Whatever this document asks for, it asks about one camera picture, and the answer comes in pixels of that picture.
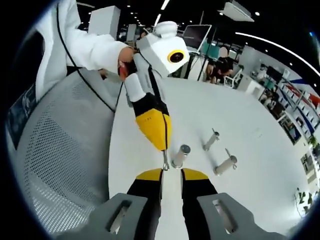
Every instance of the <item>camera lens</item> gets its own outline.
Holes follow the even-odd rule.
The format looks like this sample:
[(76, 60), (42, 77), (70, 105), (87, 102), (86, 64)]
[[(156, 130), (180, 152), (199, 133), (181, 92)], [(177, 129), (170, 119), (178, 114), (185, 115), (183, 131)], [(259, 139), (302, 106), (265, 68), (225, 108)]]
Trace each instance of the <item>camera lens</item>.
[(174, 54), (171, 55), (170, 57), (170, 62), (172, 63), (178, 63), (180, 62), (182, 59), (184, 59), (184, 54), (182, 52), (176, 52)]

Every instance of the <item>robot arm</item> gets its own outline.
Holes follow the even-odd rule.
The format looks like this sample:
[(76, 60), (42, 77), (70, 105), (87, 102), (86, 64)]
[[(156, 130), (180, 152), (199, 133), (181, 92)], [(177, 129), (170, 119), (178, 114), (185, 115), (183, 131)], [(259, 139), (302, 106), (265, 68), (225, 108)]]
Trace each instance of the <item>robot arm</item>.
[[(159, 83), (189, 60), (184, 40), (176, 36), (177, 29), (175, 22), (162, 22), (137, 41), (139, 51), (133, 57), (136, 72), (124, 82), (140, 130), (159, 151), (168, 149), (172, 132)], [(133, 96), (131, 90), (139, 94)]]

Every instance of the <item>gray gripper base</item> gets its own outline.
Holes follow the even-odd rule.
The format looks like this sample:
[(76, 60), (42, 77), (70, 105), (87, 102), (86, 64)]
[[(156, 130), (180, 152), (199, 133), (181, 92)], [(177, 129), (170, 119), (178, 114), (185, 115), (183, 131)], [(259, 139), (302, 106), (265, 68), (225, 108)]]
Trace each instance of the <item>gray gripper base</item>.
[[(286, 240), (276, 232), (267, 232), (256, 225), (254, 215), (226, 193), (197, 197), (203, 210), (211, 240)], [(213, 201), (218, 200), (223, 211), (228, 215), (233, 232), (228, 234), (223, 219)]]
[[(79, 231), (65, 232), (58, 240), (133, 240), (139, 218), (147, 202), (146, 197), (118, 193), (95, 209), (89, 216), (88, 223)], [(112, 223), (120, 209), (128, 207), (117, 234), (110, 233)]]

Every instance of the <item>yellow robot part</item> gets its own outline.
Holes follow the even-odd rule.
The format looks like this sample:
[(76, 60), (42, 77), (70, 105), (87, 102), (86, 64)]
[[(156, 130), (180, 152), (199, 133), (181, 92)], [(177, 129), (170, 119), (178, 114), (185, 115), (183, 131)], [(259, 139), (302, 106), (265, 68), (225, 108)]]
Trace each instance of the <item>yellow robot part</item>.
[(159, 150), (170, 145), (172, 125), (170, 116), (157, 109), (150, 109), (135, 118), (141, 132)]

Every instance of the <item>ceiling light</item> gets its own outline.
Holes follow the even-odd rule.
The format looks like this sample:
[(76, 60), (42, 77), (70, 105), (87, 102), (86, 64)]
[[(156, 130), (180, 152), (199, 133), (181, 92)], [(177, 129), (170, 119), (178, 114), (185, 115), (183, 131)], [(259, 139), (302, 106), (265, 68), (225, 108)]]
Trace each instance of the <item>ceiling light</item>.
[(161, 14), (158, 14), (158, 16), (156, 17), (156, 20), (154, 22), (154, 26), (156, 26), (160, 20)]
[(253, 36), (253, 35), (242, 33), (242, 32), (236, 32), (235, 34), (246, 36), (246, 37), (250, 37), (250, 38), (254, 38), (254, 39), (258, 39), (258, 40), (264, 41), (266, 43), (272, 44), (272, 45), (274, 45), (274, 46), (276, 46), (278, 48), (281, 48), (282, 50), (287, 51), (288, 53), (292, 54), (293, 56), (295, 56), (296, 58), (298, 58), (299, 60), (304, 62), (309, 68), (311, 68), (320, 77), (320, 72), (318, 72), (309, 62), (304, 60), (302, 57), (300, 57), (298, 54), (294, 53), (293, 51), (285, 48), (284, 46), (281, 46), (281, 45), (279, 45), (279, 44), (277, 44), (277, 43), (275, 43), (273, 41), (269, 41), (269, 40), (266, 40), (264, 38), (261, 38), (261, 37), (258, 37), (258, 36)]
[(168, 5), (170, 0), (164, 0), (163, 4), (162, 4), (162, 7), (161, 7), (161, 10), (165, 10), (166, 6)]

